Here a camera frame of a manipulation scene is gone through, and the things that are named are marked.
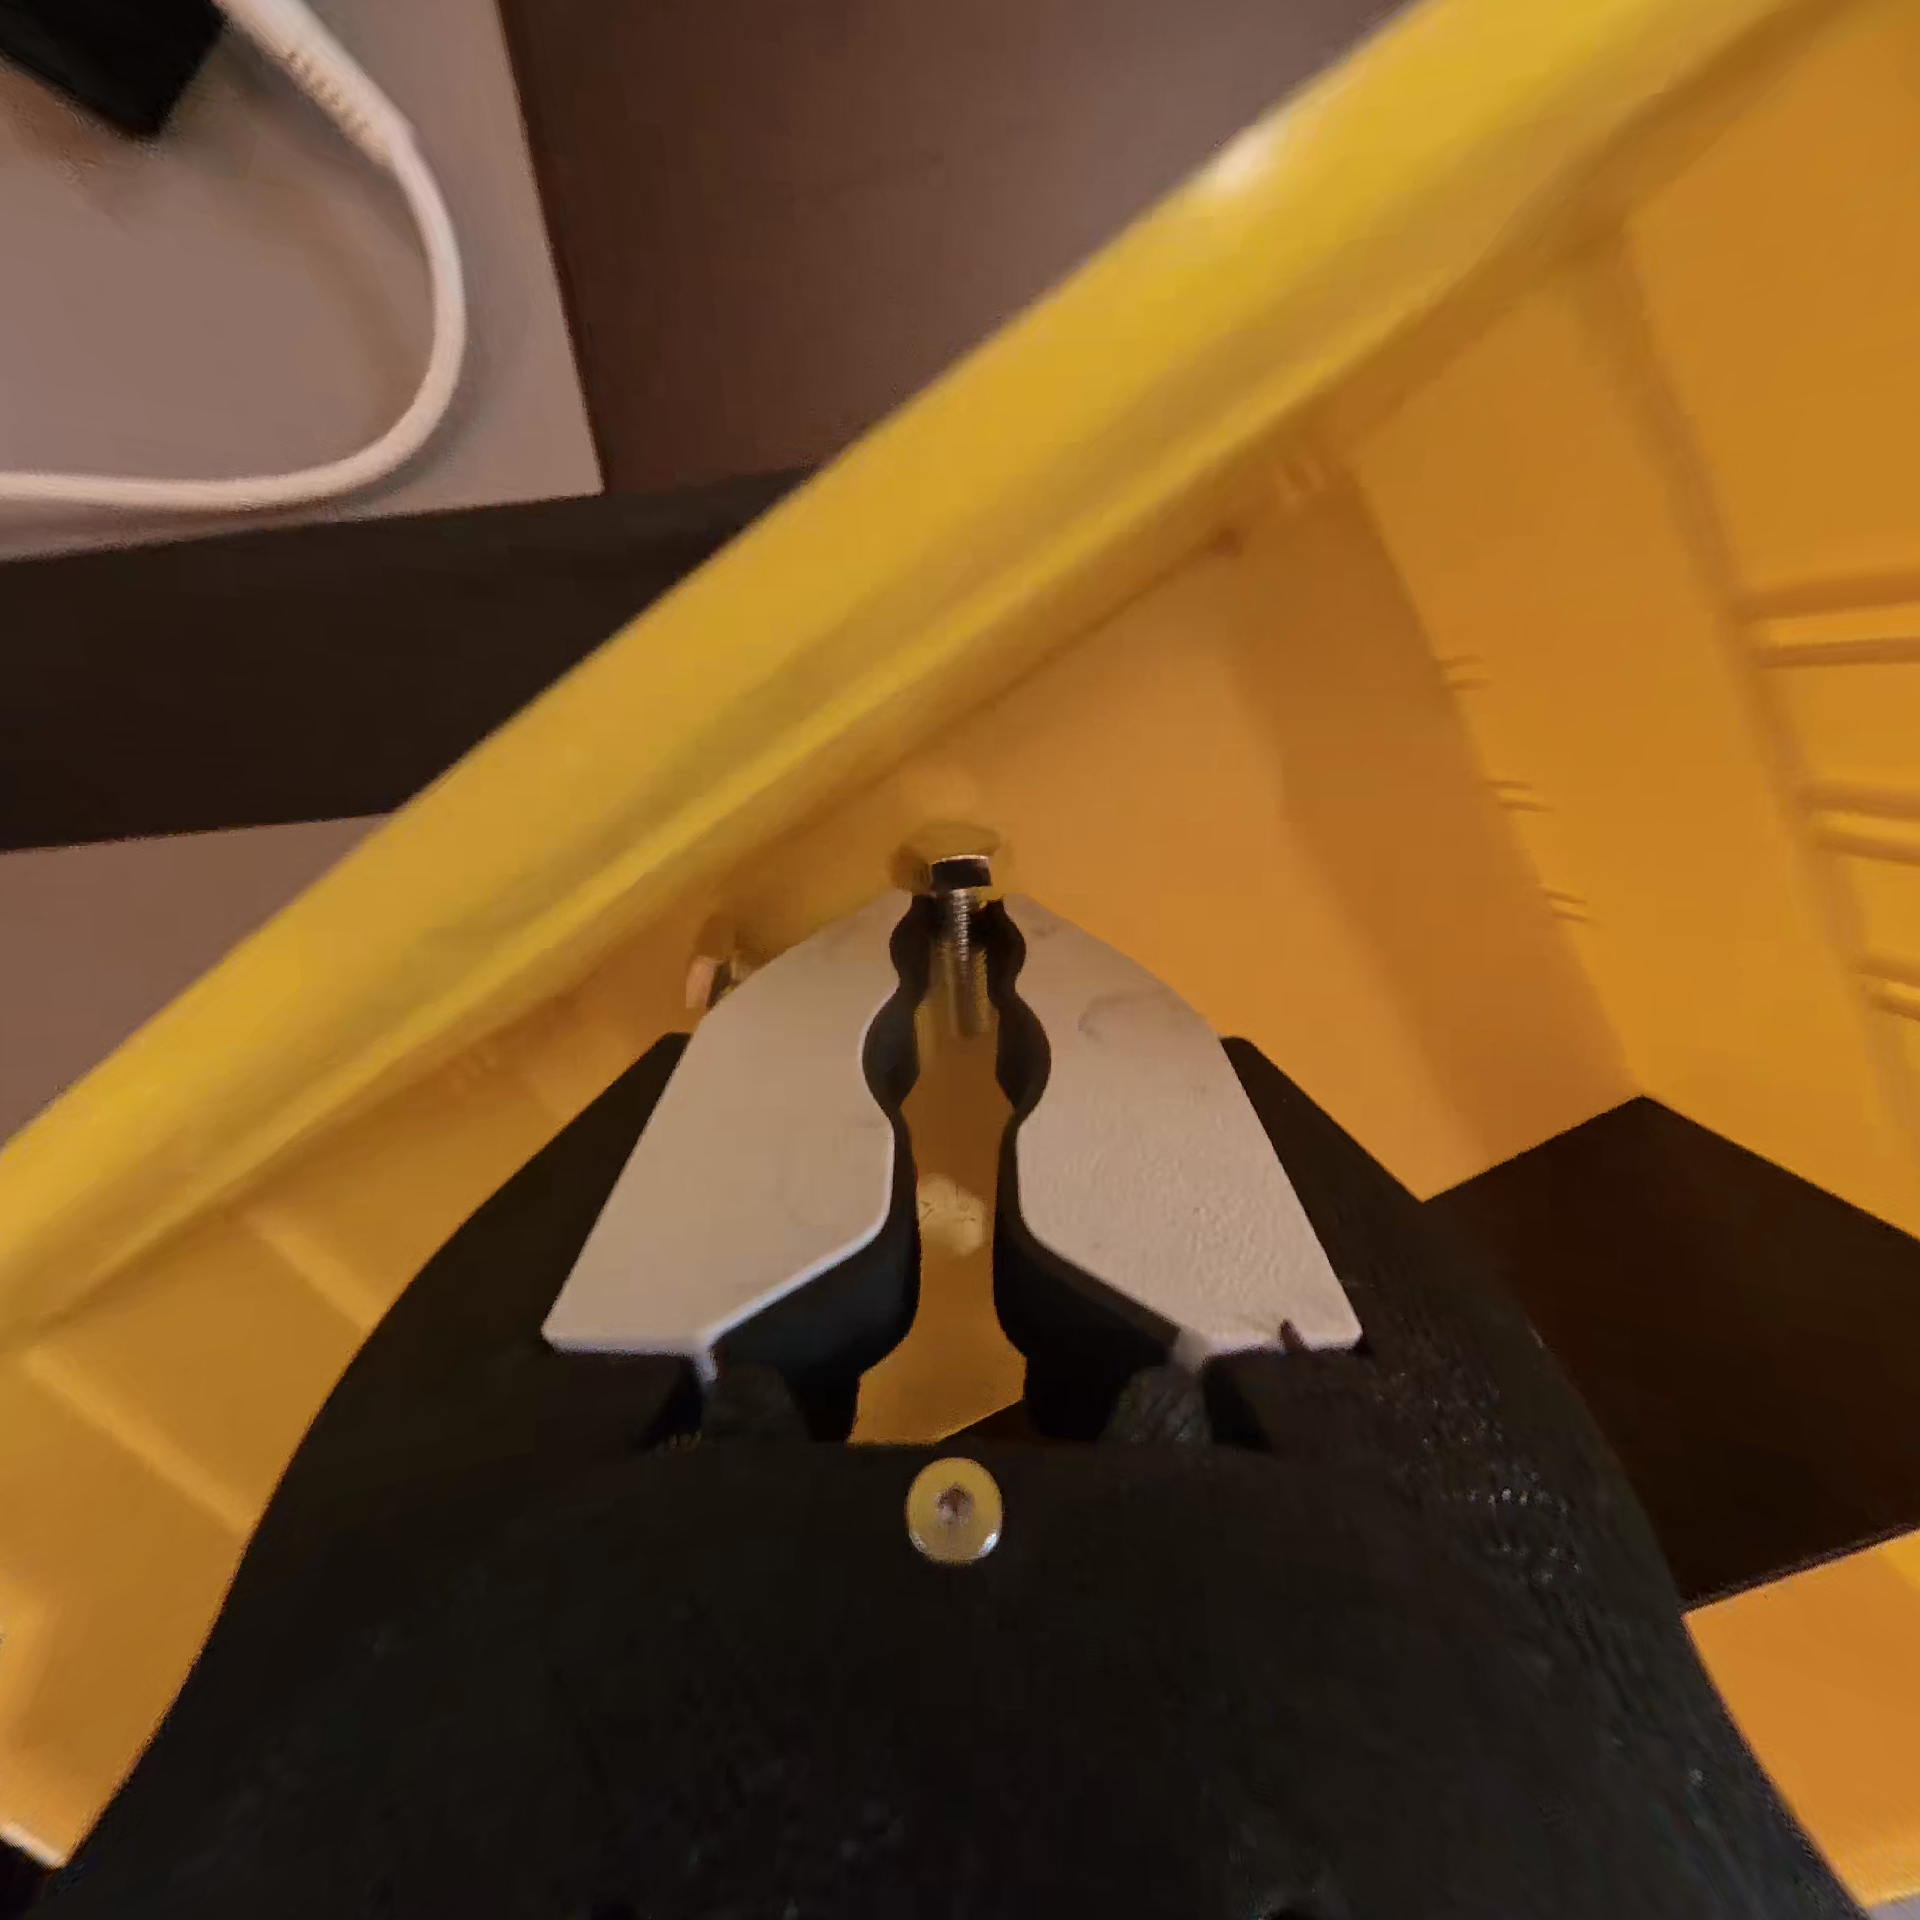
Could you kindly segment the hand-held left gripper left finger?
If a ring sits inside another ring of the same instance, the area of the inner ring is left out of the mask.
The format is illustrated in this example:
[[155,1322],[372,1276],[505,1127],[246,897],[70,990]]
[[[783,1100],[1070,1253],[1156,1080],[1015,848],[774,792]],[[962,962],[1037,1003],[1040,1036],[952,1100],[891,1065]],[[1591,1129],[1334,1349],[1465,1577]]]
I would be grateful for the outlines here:
[[716,1387],[774,1371],[810,1426],[920,1301],[920,906],[889,891],[725,996],[686,1039],[555,1308],[549,1346],[649,1356]]

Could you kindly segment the silver hex bolt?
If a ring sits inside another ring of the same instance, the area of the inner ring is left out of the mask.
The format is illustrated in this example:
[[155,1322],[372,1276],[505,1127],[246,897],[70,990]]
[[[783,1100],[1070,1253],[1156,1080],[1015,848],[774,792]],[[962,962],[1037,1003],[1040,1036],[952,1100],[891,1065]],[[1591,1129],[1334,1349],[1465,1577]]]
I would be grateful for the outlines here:
[[1001,840],[981,825],[930,825],[900,854],[900,881],[930,903],[948,1021],[961,1039],[977,1039],[989,1021],[985,915],[997,901]]

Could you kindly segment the yellow storage bin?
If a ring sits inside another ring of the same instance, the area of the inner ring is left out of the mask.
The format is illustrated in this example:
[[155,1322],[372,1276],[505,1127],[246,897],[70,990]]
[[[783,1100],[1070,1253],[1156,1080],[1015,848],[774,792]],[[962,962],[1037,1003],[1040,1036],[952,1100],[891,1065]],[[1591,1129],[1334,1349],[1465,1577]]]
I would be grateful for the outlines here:
[[[1428,1200],[1652,1098],[1914,1236],[1914,53],[1402,12],[14,1134],[42,1915],[1912,1897],[1914,1529],[1686,1601]],[[546,1344],[700,926],[948,823],[1225,1039],[1357,1349],[1034,1426],[924,1236],[851,1426]]]

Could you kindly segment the black power adapter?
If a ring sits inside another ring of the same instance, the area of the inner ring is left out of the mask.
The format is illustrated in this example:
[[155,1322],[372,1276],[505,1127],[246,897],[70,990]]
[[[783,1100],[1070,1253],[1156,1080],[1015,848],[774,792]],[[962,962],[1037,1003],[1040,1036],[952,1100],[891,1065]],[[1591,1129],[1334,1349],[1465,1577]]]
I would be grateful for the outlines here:
[[169,128],[224,31],[212,2],[4,2],[4,61],[138,140]]

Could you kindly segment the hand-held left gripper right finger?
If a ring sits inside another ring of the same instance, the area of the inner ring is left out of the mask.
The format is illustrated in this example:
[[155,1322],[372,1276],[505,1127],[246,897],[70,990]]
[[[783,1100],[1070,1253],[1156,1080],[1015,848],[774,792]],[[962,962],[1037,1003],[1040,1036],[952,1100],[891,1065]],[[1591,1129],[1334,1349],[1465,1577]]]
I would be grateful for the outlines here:
[[1364,1332],[1213,1023],[1027,894],[993,917],[993,1299],[1034,1426],[1103,1426],[1141,1373],[1343,1356]]

